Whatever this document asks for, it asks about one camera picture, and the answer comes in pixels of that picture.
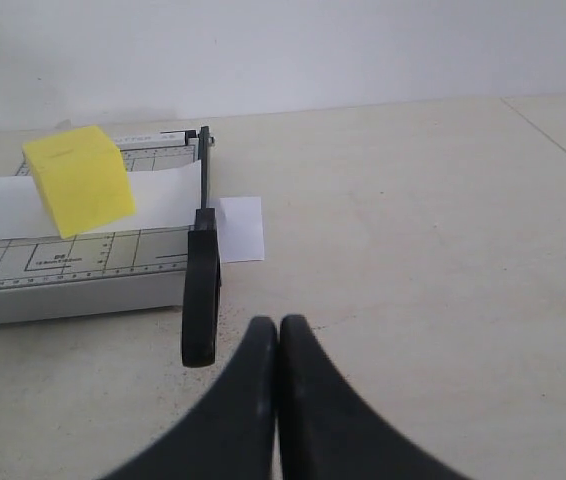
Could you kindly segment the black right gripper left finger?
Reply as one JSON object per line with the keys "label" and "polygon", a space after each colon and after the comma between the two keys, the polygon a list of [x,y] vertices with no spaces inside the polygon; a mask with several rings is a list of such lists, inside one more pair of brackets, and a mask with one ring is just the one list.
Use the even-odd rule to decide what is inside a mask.
{"label": "black right gripper left finger", "polygon": [[221,375],[161,438],[108,479],[269,479],[278,334],[253,318]]}

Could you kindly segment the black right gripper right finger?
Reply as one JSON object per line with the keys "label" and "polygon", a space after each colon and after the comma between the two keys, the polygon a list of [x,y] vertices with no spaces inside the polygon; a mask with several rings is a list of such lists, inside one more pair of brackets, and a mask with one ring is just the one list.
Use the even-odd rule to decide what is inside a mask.
{"label": "black right gripper right finger", "polygon": [[386,422],[332,363],[302,315],[282,319],[276,373],[285,479],[463,479]]}

